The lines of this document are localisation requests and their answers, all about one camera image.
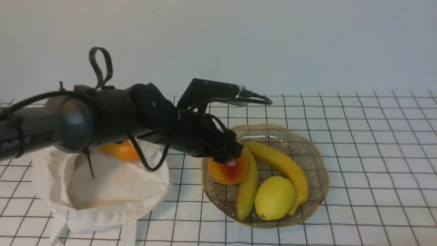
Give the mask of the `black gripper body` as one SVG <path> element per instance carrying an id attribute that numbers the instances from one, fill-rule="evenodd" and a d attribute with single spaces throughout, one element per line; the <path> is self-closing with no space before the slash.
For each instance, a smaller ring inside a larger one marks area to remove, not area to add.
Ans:
<path id="1" fill-rule="evenodd" d="M 212 114 L 185 113 L 171 131 L 167 145 L 198 158 L 213 158 L 224 164 L 242 155 L 236 133 Z"/>

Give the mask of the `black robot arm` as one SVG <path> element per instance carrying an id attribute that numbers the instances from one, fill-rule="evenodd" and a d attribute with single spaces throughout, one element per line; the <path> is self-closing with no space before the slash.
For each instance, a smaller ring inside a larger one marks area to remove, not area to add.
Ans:
<path id="1" fill-rule="evenodd" d="M 243 149 L 212 115 L 177 108 L 151 83 L 125 90 L 77 86 L 1 109 L 2 161 L 50 146 L 79 153 L 135 139 L 219 163 L 240 157 Z"/>

